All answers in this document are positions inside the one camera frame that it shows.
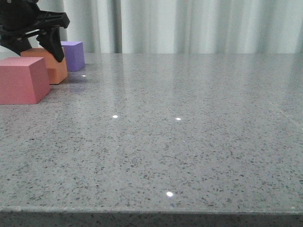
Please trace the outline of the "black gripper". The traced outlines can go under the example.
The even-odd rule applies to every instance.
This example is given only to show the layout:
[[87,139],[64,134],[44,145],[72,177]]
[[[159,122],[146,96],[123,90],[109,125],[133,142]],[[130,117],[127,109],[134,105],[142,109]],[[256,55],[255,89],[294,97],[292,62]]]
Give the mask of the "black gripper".
[[57,62],[62,62],[60,27],[70,20],[65,12],[43,11],[36,0],[2,0],[0,2],[0,45],[19,56],[31,49],[28,37],[37,36],[39,44]]

